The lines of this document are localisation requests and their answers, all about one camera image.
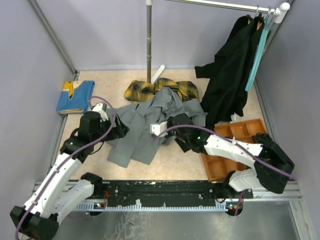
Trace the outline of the grey button-up shirt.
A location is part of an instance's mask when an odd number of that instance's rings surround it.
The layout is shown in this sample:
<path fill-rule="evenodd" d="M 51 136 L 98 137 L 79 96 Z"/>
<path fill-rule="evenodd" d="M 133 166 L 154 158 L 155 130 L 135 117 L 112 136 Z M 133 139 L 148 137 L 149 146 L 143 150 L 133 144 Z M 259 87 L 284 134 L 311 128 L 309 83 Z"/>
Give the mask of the grey button-up shirt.
<path fill-rule="evenodd" d="M 198 99 L 183 102 L 170 88 L 165 87 L 147 102 L 117 108 L 116 113 L 129 132 L 125 137 L 108 141 L 112 146 L 107 161 L 127 168 L 130 160 L 150 165 L 160 145 L 169 145 L 175 138 L 153 140 L 151 124 L 167 121 L 169 117 L 186 114 L 192 123 L 205 126 L 206 115 Z"/>

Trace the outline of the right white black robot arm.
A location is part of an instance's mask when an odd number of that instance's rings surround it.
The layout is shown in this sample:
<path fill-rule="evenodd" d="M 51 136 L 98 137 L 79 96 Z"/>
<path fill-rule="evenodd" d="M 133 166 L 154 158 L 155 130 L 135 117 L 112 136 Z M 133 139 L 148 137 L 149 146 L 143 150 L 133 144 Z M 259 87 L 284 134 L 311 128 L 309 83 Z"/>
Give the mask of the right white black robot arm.
<path fill-rule="evenodd" d="M 187 150 L 242 166 L 229 171 L 224 179 L 223 192 L 229 198 L 256 188 L 282 194 L 294 178 L 295 164 L 266 133 L 260 120 L 222 124 L 211 130 L 179 114 L 167 121 L 167 133 Z"/>

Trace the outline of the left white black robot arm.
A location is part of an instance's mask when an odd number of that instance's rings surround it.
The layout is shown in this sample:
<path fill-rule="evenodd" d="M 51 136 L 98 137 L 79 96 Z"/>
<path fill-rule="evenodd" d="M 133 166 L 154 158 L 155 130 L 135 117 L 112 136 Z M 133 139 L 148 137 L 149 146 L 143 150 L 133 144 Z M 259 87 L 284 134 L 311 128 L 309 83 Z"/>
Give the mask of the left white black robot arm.
<path fill-rule="evenodd" d="M 102 178 L 87 172 L 66 193 L 63 188 L 74 172 L 94 153 L 95 145 L 126 136 L 129 128 L 117 114 L 88 111 L 79 127 L 63 143 L 60 153 L 36 192 L 23 206 L 14 206 L 10 217 L 15 226 L 15 239 L 25 236 L 33 240 L 52 240 L 63 220 L 89 197 L 101 197 Z"/>

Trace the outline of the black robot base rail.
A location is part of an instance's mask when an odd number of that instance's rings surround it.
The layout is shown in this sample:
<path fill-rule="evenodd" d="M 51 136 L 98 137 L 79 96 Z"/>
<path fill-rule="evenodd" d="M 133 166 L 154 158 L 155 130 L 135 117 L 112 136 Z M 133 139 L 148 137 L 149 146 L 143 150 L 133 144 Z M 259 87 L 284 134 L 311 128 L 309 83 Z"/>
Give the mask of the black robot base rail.
<path fill-rule="evenodd" d="M 148 208 L 215 207 L 240 195 L 225 183 L 207 180 L 110 180 L 103 181 L 88 200 L 102 200 L 108 207 L 131 207 L 137 200 Z"/>

